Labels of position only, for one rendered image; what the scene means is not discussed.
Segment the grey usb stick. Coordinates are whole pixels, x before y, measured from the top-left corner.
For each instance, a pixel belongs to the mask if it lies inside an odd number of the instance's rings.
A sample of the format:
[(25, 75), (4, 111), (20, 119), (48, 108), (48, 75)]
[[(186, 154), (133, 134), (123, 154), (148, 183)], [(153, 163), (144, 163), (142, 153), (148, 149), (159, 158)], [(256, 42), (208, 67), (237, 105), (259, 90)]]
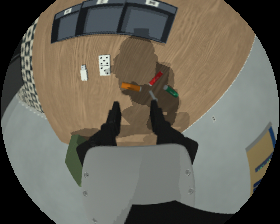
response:
[(88, 71), (86, 69), (86, 65), (81, 65), (81, 79), (82, 81), (88, 80)]

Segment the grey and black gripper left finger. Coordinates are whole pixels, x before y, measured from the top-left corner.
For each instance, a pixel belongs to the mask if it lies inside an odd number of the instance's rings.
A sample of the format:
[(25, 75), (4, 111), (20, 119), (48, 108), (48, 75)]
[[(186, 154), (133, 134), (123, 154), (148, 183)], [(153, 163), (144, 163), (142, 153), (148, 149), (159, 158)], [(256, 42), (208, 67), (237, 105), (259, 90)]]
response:
[(121, 118), (120, 104), (118, 101), (114, 101), (112, 110), (109, 110), (106, 123), (102, 124), (100, 130), (92, 135), (88, 141), (83, 142), (76, 148), (82, 167), (88, 149), (100, 145), (117, 146), (115, 137), (120, 134)]

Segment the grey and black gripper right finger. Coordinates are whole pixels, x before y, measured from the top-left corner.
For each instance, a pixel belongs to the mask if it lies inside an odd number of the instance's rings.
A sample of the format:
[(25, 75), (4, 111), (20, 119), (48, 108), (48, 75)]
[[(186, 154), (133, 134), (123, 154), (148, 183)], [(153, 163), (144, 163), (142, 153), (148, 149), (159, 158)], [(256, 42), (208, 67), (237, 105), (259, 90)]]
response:
[(165, 121), (162, 108), (158, 108), (156, 100), (151, 101), (150, 118), (152, 131), (157, 135), (156, 145), (171, 143), (183, 145), (187, 149), (193, 165), (198, 150), (198, 143), (188, 137), (184, 137), (182, 133), (172, 128), (171, 124), (168, 121)]

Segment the white domino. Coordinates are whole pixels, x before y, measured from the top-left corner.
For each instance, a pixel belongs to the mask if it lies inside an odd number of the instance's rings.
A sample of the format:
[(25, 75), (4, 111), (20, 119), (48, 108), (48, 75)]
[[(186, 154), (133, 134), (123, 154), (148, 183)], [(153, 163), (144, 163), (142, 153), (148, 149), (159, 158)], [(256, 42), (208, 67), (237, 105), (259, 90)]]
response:
[(111, 75), (110, 54), (109, 55), (99, 55), (99, 69), (100, 69), (100, 76)]

